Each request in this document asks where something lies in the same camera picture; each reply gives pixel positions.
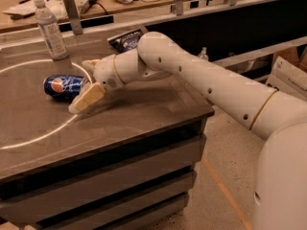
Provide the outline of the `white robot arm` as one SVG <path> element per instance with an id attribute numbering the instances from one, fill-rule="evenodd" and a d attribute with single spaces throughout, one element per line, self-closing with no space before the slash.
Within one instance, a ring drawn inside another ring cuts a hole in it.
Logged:
<path id="1" fill-rule="evenodd" d="M 95 80 L 69 106 L 80 113 L 132 81 L 171 73 L 265 141 L 254 193 L 252 230 L 307 230 L 307 103 L 180 48 L 158 32 L 137 47 L 83 65 Z"/>

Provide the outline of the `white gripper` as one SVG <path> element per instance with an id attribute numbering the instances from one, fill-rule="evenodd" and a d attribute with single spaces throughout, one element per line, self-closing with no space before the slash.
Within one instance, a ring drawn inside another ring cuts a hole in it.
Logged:
<path id="1" fill-rule="evenodd" d="M 85 111 L 91 105 L 102 99 L 106 91 L 122 88 L 125 84 L 118 77 L 115 70 L 115 55 L 98 59 L 84 60 L 83 68 L 93 73 L 95 83 L 86 84 L 81 93 L 69 105 L 68 110 L 77 114 Z"/>

